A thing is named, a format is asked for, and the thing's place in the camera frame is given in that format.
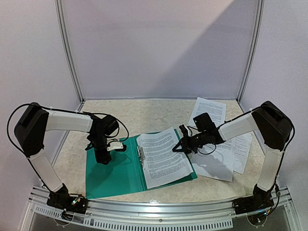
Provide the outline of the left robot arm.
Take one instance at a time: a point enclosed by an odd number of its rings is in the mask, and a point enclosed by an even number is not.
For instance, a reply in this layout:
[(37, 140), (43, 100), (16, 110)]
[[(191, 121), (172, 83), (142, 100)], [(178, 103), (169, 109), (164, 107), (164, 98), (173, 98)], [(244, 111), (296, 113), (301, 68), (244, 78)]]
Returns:
[(35, 102), (23, 106), (25, 111), (15, 125), (14, 135), (34, 171), (54, 193), (53, 201), (61, 209), (67, 209), (72, 203), (71, 197), (60, 190), (64, 184), (45, 154), (46, 134), (54, 131), (86, 133), (87, 148), (94, 149), (97, 163), (107, 165), (112, 159), (111, 139), (115, 137), (114, 132), (119, 131), (119, 122), (108, 114), (51, 109)]

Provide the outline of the green file folder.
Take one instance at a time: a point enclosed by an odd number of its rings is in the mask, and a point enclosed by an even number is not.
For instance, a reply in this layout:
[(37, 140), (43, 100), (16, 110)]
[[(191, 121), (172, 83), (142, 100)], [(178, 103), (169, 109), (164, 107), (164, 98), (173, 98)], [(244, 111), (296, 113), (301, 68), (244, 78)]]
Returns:
[(148, 191), (138, 157), (136, 142), (138, 136), (130, 137), (123, 142), (127, 146), (124, 152), (111, 151), (112, 160), (107, 165), (96, 162), (94, 149), (87, 151), (87, 198), (103, 198)]

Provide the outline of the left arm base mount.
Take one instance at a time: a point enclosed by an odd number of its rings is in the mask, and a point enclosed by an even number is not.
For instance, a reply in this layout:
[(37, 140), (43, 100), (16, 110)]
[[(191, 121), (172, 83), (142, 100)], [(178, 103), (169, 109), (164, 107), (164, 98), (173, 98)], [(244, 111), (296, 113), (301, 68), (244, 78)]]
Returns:
[(88, 199), (81, 194), (71, 195), (63, 184), (58, 191), (50, 191), (47, 205), (68, 212), (86, 214)]

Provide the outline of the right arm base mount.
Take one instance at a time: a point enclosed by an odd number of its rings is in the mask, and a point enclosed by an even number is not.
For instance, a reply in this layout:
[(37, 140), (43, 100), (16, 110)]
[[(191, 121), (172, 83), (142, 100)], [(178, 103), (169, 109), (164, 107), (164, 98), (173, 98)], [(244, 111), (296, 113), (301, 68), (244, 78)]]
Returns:
[(232, 201), (232, 208), (235, 210), (235, 214), (244, 214), (257, 211), (264, 211), (265, 216), (268, 216), (273, 212), (279, 201), (274, 204), (271, 193), (269, 194), (254, 194), (248, 197), (240, 197)]

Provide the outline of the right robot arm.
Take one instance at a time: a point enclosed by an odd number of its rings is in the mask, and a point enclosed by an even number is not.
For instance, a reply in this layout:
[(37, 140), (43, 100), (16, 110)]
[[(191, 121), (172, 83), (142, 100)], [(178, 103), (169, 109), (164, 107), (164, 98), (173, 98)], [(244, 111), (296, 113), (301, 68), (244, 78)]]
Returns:
[(249, 206), (253, 210), (259, 210), (267, 203), (268, 197), (264, 192), (273, 189), (286, 147), (294, 137), (295, 127), (292, 121), (270, 101), (218, 127), (208, 113), (202, 113), (193, 120), (198, 133), (189, 136), (186, 127), (181, 125), (183, 137), (172, 149), (173, 152), (196, 153), (206, 144), (222, 144), (255, 130), (261, 133), (266, 153), (260, 177), (255, 185), (259, 192), (249, 198)]

